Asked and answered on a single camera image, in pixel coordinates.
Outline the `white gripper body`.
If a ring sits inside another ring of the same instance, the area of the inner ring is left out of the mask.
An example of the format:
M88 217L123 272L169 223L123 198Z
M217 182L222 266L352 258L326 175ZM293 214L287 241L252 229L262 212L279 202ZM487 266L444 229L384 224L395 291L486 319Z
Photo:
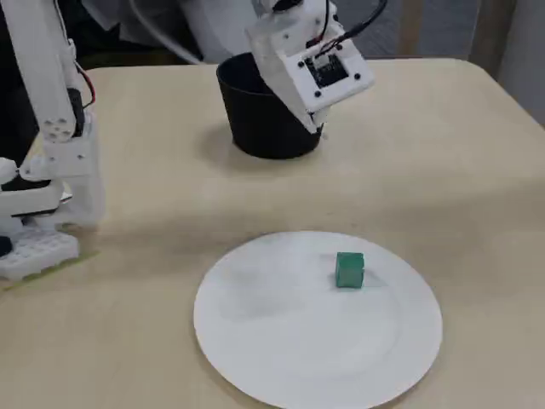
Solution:
M260 1L264 13L250 27L250 37L313 41L321 39L336 12L331 1Z

